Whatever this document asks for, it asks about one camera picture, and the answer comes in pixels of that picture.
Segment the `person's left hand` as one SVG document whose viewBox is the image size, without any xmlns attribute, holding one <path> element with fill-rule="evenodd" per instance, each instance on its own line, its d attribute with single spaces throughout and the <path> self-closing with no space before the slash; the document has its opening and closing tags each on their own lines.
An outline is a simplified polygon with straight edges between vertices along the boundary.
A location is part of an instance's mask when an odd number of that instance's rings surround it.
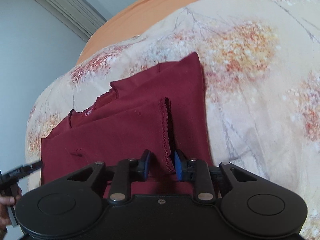
<svg viewBox="0 0 320 240">
<path fill-rule="evenodd" d="M 1 232 L 7 230 L 7 226 L 11 225 L 11 219 L 8 213 L 8 207 L 14 206 L 16 202 L 21 198 L 21 195 L 18 194 L 16 197 L 3 196 L 0 197 L 0 208 L 1 208 Z"/>
</svg>

